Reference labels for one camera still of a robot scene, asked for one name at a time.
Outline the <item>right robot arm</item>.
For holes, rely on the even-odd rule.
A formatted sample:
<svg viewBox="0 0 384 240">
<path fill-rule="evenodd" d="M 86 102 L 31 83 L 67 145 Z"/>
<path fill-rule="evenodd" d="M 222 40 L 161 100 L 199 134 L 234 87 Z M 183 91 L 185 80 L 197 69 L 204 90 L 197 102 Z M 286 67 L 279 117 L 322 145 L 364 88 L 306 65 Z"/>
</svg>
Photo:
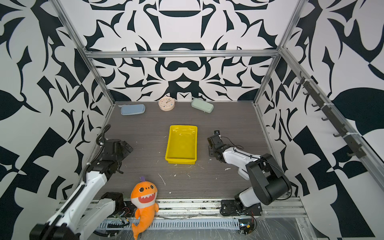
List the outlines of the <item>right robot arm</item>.
<svg viewBox="0 0 384 240">
<path fill-rule="evenodd" d="M 272 155 L 244 152 L 243 147 L 232 142 L 225 144 L 224 138 L 219 131 L 207 138 L 210 157 L 238 167 L 238 174 L 249 181 L 251 187 L 235 195 L 233 201 L 222 201 L 221 215 L 256 215 L 261 212 L 262 204 L 268 206 L 276 200 L 282 201 L 284 195 L 288 195 L 286 200 L 291 197 L 292 184 Z"/>
</svg>

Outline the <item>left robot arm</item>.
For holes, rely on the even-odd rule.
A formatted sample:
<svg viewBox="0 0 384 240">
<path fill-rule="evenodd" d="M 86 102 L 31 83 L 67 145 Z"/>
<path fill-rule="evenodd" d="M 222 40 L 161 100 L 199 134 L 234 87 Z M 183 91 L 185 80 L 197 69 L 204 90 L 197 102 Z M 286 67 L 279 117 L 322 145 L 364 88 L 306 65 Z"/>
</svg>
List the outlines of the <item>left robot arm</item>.
<svg viewBox="0 0 384 240">
<path fill-rule="evenodd" d="M 85 178 L 64 205 L 45 224 L 33 227 L 31 240 L 86 240 L 102 221 L 123 210 L 123 194 L 107 192 L 87 211 L 99 190 L 120 172 L 122 161 L 133 151 L 120 140 L 107 140 L 102 147 L 101 155 L 87 165 Z"/>
</svg>

